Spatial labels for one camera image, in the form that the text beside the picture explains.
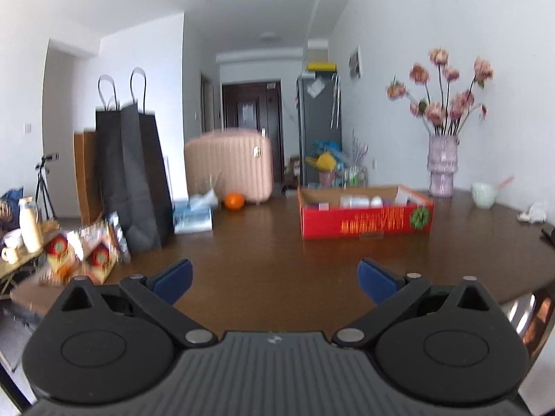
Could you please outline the crumpled white tissue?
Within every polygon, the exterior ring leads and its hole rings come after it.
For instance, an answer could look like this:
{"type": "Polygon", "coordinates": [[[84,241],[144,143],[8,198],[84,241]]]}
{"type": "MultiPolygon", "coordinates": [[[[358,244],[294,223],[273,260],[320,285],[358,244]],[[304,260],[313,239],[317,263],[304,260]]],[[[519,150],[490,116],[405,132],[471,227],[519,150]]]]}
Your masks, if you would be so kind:
{"type": "Polygon", "coordinates": [[[528,224],[543,224],[547,221],[547,203],[534,202],[526,211],[516,216],[519,222],[528,224]]]}

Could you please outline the black paper bag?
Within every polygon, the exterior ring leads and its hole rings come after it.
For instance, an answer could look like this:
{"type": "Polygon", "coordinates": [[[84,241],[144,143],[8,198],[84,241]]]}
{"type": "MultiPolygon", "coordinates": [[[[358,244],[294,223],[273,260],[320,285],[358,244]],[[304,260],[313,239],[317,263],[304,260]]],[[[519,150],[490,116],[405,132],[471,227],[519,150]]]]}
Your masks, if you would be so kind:
{"type": "Polygon", "coordinates": [[[119,216],[132,253],[160,249],[174,234],[173,207],[155,115],[133,99],[99,95],[96,170],[103,209],[119,216]]]}

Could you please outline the red cardboard box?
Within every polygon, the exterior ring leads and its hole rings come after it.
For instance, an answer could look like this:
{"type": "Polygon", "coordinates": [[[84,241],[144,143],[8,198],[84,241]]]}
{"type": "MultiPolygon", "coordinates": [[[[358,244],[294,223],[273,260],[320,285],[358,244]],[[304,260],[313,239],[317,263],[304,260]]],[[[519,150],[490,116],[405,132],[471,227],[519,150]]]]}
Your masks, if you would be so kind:
{"type": "Polygon", "coordinates": [[[297,190],[305,240],[428,232],[434,201],[403,185],[297,190]],[[341,208],[341,196],[367,196],[370,208],[341,208]]]}

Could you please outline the blue tissue pack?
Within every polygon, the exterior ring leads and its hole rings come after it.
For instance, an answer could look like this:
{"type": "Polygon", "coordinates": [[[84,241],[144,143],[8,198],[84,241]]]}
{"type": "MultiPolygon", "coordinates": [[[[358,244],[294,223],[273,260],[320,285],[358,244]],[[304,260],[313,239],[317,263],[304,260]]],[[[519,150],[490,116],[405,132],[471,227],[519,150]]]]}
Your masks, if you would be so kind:
{"type": "Polygon", "coordinates": [[[210,190],[204,194],[194,194],[188,200],[173,202],[173,225],[176,235],[195,234],[213,230],[213,209],[219,200],[210,190]]]}

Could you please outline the dark front door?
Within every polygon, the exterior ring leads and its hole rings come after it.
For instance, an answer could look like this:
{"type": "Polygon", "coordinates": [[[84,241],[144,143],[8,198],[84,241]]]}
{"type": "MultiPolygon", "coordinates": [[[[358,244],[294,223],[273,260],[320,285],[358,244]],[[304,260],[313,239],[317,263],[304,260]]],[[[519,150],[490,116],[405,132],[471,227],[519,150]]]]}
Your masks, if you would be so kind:
{"type": "Polygon", "coordinates": [[[284,179],[280,83],[261,82],[223,85],[225,128],[264,132],[270,139],[274,183],[284,179]]]}

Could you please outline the pink suitcase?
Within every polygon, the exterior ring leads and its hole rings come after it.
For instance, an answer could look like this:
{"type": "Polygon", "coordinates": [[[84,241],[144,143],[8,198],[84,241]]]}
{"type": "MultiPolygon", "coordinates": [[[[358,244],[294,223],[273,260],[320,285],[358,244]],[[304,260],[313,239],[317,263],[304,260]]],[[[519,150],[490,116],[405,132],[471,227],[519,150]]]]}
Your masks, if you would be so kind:
{"type": "Polygon", "coordinates": [[[185,172],[191,195],[212,189],[220,200],[240,193],[264,203],[274,187],[271,141],[253,130],[206,132],[185,144],[185,172]]]}

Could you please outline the white plastic bottle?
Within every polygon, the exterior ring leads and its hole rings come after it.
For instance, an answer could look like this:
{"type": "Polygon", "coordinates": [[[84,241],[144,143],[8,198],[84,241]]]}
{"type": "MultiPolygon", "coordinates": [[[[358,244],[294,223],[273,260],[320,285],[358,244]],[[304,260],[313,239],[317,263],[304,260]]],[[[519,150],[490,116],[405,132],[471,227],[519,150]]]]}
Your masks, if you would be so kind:
{"type": "Polygon", "coordinates": [[[341,208],[370,208],[370,198],[367,196],[341,196],[341,208]]]}

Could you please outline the grey refrigerator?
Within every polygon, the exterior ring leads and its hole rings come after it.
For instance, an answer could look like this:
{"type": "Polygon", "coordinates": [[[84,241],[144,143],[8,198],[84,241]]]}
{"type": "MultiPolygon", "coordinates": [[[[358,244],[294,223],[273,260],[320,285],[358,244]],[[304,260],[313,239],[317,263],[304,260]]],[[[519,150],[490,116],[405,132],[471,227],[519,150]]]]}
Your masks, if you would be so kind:
{"type": "Polygon", "coordinates": [[[319,172],[308,165],[325,147],[341,149],[341,83],[335,71],[305,71],[296,80],[300,182],[317,184],[319,172]]]}

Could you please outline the white bowl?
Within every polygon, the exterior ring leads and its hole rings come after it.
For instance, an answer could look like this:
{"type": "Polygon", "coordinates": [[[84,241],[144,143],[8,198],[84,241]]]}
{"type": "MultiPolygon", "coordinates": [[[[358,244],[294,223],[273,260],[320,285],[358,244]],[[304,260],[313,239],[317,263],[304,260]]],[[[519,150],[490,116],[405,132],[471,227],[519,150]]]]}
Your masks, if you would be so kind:
{"type": "Polygon", "coordinates": [[[489,209],[496,202],[498,189],[488,183],[474,182],[470,186],[470,193],[476,208],[489,209]]]}

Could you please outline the brown paper bag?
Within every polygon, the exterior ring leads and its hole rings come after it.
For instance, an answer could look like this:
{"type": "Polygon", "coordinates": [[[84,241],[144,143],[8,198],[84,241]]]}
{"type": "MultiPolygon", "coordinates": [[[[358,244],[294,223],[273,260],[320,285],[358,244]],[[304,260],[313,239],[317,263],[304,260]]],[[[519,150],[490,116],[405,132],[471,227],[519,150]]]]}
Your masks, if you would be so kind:
{"type": "Polygon", "coordinates": [[[74,133],[74,174],[81,224],[93,224],[103,215],[96,169],[95,131],[74,133]]]}

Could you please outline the snack packages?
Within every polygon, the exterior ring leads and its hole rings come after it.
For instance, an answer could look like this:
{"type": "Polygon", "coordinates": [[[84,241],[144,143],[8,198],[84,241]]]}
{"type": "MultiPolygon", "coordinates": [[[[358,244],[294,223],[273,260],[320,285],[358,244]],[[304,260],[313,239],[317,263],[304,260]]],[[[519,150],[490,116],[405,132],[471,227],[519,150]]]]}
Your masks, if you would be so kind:
{"type": "Polygon", "coordinates": [[[46,267],[39,277],[41,286],[66,286],[77,276],[103,285],[114,266],[131,260],[116,212],[94,224],[55,235],[44,253],[46,267]]]}

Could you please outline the orange fruit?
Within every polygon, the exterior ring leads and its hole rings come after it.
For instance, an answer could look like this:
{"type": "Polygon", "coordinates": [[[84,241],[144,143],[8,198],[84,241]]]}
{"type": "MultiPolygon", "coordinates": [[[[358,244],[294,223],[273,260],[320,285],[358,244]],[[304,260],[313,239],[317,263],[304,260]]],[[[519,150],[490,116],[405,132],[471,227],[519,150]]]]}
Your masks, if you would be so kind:
{"type": "Polygon", "coordinates": [[[239,192],[231,192],[224,198],[224,205],[230,211],[241,210],[246,203],[246,199],[239,192]]]}

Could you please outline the dried pink roses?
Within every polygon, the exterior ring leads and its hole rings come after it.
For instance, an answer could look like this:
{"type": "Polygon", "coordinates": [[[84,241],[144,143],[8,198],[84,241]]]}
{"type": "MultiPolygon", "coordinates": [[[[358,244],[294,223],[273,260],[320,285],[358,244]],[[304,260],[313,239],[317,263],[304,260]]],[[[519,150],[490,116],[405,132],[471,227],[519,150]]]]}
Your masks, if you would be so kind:
{"type": "Polygon", "coordinates": [[[472,115],[478,115],[481,119],[487,116],[487,106],[478,102],[474,90],[484,89],[494,78],[493,66],[488,60],[477,57],[473,63],[469,86],[455,92],[453,86],[459,81],[461,73],[450,64],[448,51],[434,48],[428,57],[436,72],[438,100],[432,98],[429,86],[433,78],[432,71],[420,63],[411,67],[408,78],[411,84],[423,88],[423,96],[417,98],[405,83],[394,77],[386,87],[387,98],[392,102],[407,99],[410,114],[422,121],[431,137],[451,136],[459,143],[461,131],[472,115]]]}

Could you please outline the white thermos jug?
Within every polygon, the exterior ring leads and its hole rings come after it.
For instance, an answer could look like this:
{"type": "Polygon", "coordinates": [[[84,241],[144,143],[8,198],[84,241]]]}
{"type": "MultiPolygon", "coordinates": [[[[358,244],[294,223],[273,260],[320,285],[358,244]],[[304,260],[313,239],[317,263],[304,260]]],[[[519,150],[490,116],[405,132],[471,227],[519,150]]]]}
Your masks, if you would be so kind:
{"type": "Polygon", "coordinates": [[[35,201],[32,197],[23,197],[19,200],[19,208],[19,223],[25,248],[28,253],[37,253],[42,249],[43,237],[35,201]]]}

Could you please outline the pink ceramic vase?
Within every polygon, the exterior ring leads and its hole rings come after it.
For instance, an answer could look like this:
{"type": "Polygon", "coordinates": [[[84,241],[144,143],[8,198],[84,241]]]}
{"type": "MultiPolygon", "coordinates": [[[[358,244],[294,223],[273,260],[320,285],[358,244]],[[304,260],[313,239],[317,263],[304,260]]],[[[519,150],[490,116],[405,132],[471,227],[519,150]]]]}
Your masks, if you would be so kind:
{"type": "Polygon", "coordinates": [[[432,136],[429,139],[427,170],[430,173],[429,194],[452,198],[454,174],[458,171],[458,144],[452,135],[432,136]]]}

